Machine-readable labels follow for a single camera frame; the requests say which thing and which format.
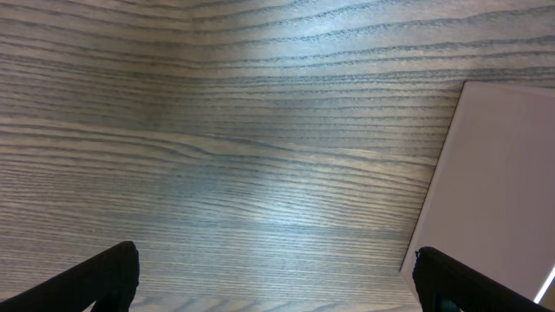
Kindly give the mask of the pink cardboard box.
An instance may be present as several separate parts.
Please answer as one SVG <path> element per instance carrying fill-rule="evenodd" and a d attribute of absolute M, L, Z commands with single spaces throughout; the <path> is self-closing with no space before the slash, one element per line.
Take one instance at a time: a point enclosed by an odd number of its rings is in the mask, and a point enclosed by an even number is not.
<path fill-rule="evenodd" d="M 554 92 L 467 82 L 401 274 L 436 248 L 539 302 L 554 278 Z"/>

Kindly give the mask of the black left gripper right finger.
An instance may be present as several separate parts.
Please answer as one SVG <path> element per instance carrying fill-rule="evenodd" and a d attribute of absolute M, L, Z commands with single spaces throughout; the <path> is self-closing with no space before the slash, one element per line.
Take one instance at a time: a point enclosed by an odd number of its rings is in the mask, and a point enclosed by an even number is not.
<path fill-rule="evenodd" d="M 415 254 L 412 277 L 423 312 L 551 312 L 433 247 Z"/>

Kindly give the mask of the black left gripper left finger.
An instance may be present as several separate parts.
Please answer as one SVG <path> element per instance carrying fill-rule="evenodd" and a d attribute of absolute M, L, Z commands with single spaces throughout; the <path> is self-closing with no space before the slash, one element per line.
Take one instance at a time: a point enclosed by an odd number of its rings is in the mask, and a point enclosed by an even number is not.
<path fill-rule="evenodd" d="M 1 302 L 1 312 L 128 312 L 139 276 L 139 252 L 124 241 Z"/>

